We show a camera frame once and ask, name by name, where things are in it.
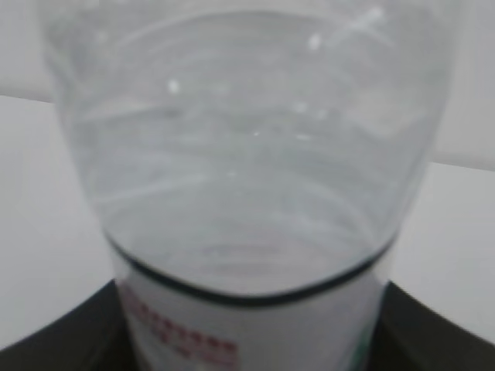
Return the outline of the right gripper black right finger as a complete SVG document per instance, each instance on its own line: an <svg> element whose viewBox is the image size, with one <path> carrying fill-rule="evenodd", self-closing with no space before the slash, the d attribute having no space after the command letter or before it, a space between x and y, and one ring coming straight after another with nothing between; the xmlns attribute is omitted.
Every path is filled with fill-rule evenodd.
<svg viewBox="0 0 495 371"><path fill-rule="evenodd" d="M366 369L494 371L494 345L389 284Z"/></svg>

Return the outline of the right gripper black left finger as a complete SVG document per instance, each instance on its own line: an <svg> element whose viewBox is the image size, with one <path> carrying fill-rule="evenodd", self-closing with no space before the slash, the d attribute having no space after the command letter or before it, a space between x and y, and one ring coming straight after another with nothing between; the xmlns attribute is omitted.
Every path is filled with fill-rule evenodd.
<svg viewBox="0 0 495 371"><path fill-rule="evenodd" d="M136 370L113 281L73 311L1 351L2 370Z"/></svg>

